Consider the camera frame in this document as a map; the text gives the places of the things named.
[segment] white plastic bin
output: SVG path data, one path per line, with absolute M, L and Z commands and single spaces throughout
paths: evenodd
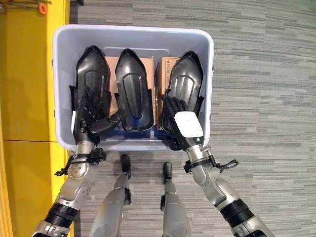
M 53 71 L 55 89 L 55 119 L 58 142 L 75 150 L 71 132 L 71 94 L 69 85 L 76 82 L 76 64 L 86 47 L 96 45 L 107 56 L 119 56 L 131 48 L 139 57 L 154 57 L 155 67 L 162 56 L 181 56 L 193 50 L 202 63 L 204 79 L 201 96 L 205 96 L 199 120 L 204 131 L 204 145 L 210 135 L 211 94 L 214 44 L 211 36 L 194 29 L 153 28 L 132 26 L 66 25 L 53 38 Z M 126 132 L 121 126 L 101 136 L 99 147 L 107 151 L 162 151 L 161 131 L 153 127 L 145 132 Z

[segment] striped carpet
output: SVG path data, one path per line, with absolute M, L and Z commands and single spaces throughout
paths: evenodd
M 210 144 L 218 162 L 240 165 L 224 176 L 276 236 L 316 236 L 316 1 L 85 0 L 71 23 L 198 28 L 215 44 Z M 133 203 L 123 237 L 160 237 L 161 168 L 187 208 L 194 237 L 232 236 L 182 166 L 183 152 L 129 153 Z M 98 205 L 120 175 L 109 153 L 75 221 L 88 235 Z

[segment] brown cardboard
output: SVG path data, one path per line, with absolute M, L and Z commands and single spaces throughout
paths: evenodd
M 179 60 L 179 57 L 162 57 L 157 68 L 157 107 L 156 107 L 156 127 L 162 130 L 162 108 L 163 101 L 161 96 L 166 93 L 170 85 L 170 75 L 173 66 Z
M 117 66 L 119 57 L 105 57 L 111 72 L 110 78 L 110 92 L 111 92 L 111 106 L 110 106 L 110 115 L 114 114 L 118 110 L 117 100 L 115 98 L 115 93 L 118 92 L 117 81 L 115 77 L 115 67 Z M 142 63 L 146 69 L 146 76 L 147 76 L 147 86 L 148 89 L 152 90 L 152 101 L 153 101 L 153 113 L 154 115 L 156 110 L 156 92 L 155 92 L 155 83 L 154 83 L 154 58 L 140 58 Z

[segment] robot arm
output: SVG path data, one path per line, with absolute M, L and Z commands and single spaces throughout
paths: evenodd
M 106 160 L 106 154 L 99 144 L 99 134 L 109 131 L 120 122 L 121 111 L 110 118 L 100 117 L 102 104 L 93 104 L 94 93 L 85 88 L 80 106 L 76 112 L 74 138 L 76 154 L 56 175 L 68 174 L 68 178 L 52 205 L 46 218 L 40 221 L 32 237 L 66 237 L 69 227 L 90 194 L 91 182 L 97 175 L 97 164 Z
M 232 160 L 226 165 L 216 163 L 208 147 L 202 148 L 203 131 L 194 112 L 187 111 L 186 103 L 176 98 L 162 97 L 165 113 L 170 118 L 179 148 L 187 152 L 189 160 L 184 169 L 191 172 L 206 198 L 221 212 L 236 237 L 274 237 L 262 220 L 254 215 L 239 194 L 222 177 L 224 169 L 235 167 Z
M 274 237 L 262 220 L 254 215 L 240 195 L 222 177 L 209 148 L 201 145 L 188 148 L 186 171 L 203 189 L 206 198 L 221 212 L 236 237 Z

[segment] robot forearm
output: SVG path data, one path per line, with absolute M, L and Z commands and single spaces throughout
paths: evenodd
M 76 155 L 68 167 L 68 178 L 60 189 L 55 203 L 41 221 L 33 237 L 66 237 L 77 211 L 81 209 L 97 175 L 96 158 L 105 159 L 102 149 L 91 142 L 80 142 Z
M 253 215 L 239 194 L 222 177 L 210 150 L 201 145 L 187 149 L 189 162 L 185 170 L 192 172 L 206 198 L 221 212 L 236 237 L 274 237 L 262 220 Z

